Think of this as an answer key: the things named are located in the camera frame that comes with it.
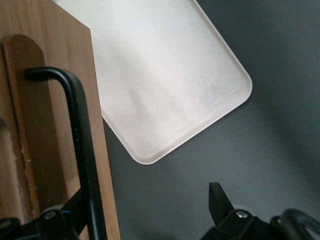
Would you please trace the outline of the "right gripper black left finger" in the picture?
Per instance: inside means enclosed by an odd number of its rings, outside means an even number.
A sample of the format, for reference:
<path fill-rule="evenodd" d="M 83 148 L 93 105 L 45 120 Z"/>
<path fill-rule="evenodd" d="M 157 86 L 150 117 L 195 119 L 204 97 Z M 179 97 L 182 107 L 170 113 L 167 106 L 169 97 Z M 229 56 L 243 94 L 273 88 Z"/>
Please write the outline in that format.
<path fill-rule="evenodd" d="M 78 190 L 60 210 L 51 209 L 36 220 L 41 240 L 78 240 L 84 229 L 84 201 Z"/>

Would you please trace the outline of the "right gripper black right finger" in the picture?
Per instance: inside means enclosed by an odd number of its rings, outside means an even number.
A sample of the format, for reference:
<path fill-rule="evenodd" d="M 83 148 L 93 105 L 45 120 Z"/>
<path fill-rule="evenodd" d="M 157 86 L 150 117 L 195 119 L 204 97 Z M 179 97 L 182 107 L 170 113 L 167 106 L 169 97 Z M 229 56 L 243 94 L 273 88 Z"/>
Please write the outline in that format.
<path fill-rule="evenodd" d="M 209 212 L 214 222 L 203 240 L 270 240 L 270 225 L 231 204 L 218 182 L 209 184 Z"/>

